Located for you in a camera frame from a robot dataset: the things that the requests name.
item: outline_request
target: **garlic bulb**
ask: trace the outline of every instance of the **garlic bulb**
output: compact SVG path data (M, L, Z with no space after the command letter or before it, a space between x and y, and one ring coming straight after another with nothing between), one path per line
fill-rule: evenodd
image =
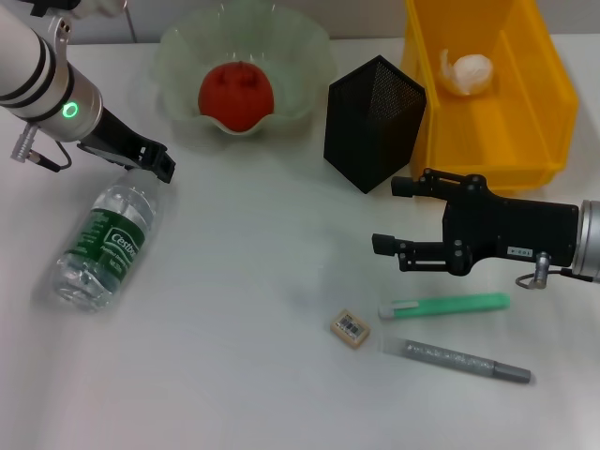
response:
M440 54L442 67L440 79L451 93L457 96L475 96L488 89L494 77L494 65L483 54L469 54L448 63L448 51Z

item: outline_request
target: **green highlighter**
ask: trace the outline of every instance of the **green highlighter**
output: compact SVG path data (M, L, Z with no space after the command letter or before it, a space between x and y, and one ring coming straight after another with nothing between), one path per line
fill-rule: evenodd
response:
M414 301L399 301L379 306L382 319L402 319L405 317L454 314L457 312L490 311L510 307L510 297L506 293L479 293L457 297L435 297Z

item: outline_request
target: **pen holder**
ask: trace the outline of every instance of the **pen holder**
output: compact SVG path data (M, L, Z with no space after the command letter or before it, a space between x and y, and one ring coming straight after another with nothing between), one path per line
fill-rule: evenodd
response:
M324 157L368 193L411 160L425 89L382 56L329 87Z

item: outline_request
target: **glass bowl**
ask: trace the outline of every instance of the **glass bowl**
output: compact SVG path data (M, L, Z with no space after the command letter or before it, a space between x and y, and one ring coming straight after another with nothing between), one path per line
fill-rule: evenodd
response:
M244 132L201 115L198 107L206 74L231 61L259 67L273 88L274 113ZM336 72L325 30L297 11L263 0L235 0L188 15L163 35L153 68L172 120L216 125L235 135L301 119Z

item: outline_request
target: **white table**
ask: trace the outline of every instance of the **white table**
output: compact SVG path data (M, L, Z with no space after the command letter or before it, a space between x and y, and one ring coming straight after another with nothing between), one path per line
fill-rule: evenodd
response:
M530 198L600 198L600 36L555 39L581 98L567 170ZM593 449L600 445L600 287L517 288L529 264L465 278L401 274L372 233L441 237L443 202L363 195L323 160L325 100L304 132L178 145L146 75L155 45L82 46L71 62L128 125L177 162L166 217L123 293L88 316L48 307L47 268L121 170L72 145L53 174L8 156L0 114L0 448L3 450ZM399 39L338 41L339 73ZM57 159L53 142L36 149ZM380 323L381 301L503 291L502 312ZM357 352L328 324L373 327ZM383 333L529 368L517 385L378 351Z

